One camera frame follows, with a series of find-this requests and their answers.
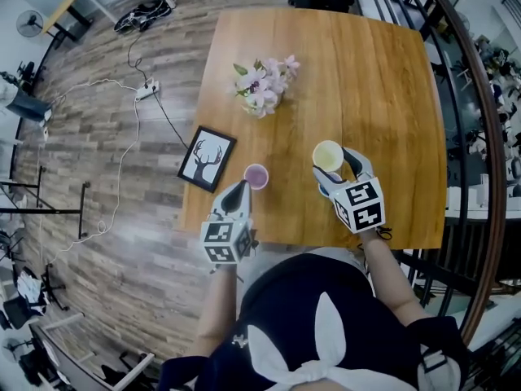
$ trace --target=power strip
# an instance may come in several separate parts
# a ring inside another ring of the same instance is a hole
[[[159,93],[160,90],[160,82],[154,80],[154,78],[150,78],[147,83],[138,88],[138,92],[136,93],[136,100],[141,101],[146,97],[153,95],[155,92]]]

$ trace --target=picture frame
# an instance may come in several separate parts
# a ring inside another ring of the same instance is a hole
[[[237,139],[199,126],[177,176],[203,190],[214,192]]]

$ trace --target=green leaf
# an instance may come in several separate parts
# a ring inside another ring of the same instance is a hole
[[[247,69],[245,67],[241,67],[240,65],[234,64],[235,71],[237,71],[240,75],[246,75]]]
[[[253,64],[253,68],[257,71],[259,71],[260,69],[264,68],[264,65],[262,64],[262,62],[260,62],[258,59],[255,60],[255,63]]]

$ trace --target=cup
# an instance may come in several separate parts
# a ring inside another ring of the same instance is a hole
[[[339,169],[344,162],[342,147],[332,140],[323,140],[313,150],[313,163],[327,173]]]
[[[331,178],[333,178],[335,181],[342,181],[342,177],[340,177],[337,173],[327,173]],[[324,187],[318,183],[318,192],[322,194],[327,199],[329,198],[329,195],[326,193],[326,190],[324,190]]]
[[[268,170],[261,164],[251,164],[244,171],[244,179],[250,183],[252,190],[262,190],[268,185]]]

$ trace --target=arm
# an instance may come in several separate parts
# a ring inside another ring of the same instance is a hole
[[[431,317],[420,306],[409,281],[386,243],[376,231],[360,233],[373,280],[376,298],[384,303],[404,326]]]
[[[212,276],[195,342],[186,356],[210,356],[236,319],[237,266],[221,266]]]

